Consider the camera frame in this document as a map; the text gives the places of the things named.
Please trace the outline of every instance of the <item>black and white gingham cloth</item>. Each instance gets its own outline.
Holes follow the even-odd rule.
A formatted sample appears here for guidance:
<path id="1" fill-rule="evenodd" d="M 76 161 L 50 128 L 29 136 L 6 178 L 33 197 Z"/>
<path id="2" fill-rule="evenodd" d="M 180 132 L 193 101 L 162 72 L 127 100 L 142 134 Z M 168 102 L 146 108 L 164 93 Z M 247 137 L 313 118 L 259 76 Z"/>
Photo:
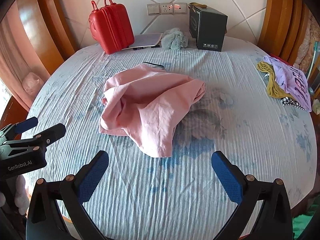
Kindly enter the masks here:
<path id="1" fill-rule="evenodd" d="M 289 97 L 281 98 L 281 103 L 284 106 L 295 106 L 296 108 L 305 110 L 296 100 L 289 98 Z"/>

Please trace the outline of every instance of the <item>gloved hand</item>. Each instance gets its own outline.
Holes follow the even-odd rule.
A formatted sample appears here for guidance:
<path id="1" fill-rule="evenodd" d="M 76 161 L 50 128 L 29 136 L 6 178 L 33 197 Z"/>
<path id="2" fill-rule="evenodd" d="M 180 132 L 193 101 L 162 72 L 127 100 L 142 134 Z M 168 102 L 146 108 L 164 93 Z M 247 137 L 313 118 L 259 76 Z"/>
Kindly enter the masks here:
<path id="1" fill-rule="evenodd" d="M 27 196 L 25 190 L 26 180 L 22 175 L 19 175 L 16 180 L 16 195 L 14 196 L 14 203 L 19 208 L 20 215 L 24 215 L 30 204 L 30 200 Z M 2 192 L 0 192 L 0 207 L 5 203 L 5 197 Z"/>

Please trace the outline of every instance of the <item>red suitcase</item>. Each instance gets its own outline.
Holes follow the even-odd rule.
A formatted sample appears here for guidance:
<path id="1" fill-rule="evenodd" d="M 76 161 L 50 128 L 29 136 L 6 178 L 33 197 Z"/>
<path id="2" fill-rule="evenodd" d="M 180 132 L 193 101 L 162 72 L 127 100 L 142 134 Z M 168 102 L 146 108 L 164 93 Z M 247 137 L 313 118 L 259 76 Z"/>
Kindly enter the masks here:
<path id="1" fill-rule="evenodd" d="M 134 36 L 123 4 L 110 1 L 98 9 L 95 1 L 91 1 L 93 11 L 89 15 L 90 31 L 92 37 L 98 41 L 107 54 L 112 54 L 127 48 L 134 43 Z"/>

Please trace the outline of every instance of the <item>cardboard box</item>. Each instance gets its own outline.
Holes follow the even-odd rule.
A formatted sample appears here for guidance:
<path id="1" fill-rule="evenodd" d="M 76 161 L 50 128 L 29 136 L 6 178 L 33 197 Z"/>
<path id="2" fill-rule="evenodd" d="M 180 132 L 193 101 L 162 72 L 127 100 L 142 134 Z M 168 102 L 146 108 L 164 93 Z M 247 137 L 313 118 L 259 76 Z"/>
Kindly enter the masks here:
<path id="1" fill-rule="evenodd" d="M 189 8 L 189 31 L 197 39 L 197 48 L 221 51 L 228 16 L 210 7 L 189 4 Z"/>

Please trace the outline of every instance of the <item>gray plush toy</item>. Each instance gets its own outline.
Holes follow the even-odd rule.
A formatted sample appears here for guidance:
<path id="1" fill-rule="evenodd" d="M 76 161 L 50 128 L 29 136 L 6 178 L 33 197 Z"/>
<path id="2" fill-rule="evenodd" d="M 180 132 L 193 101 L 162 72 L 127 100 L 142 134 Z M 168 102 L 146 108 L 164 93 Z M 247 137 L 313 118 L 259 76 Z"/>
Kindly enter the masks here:
<path id="1" fill-rule="evenodd" d="M 188 46 L 188 38 L 179 28 L 173 28 L 164 32 L 161 46 L 164 49 L 180 49 Z"/>

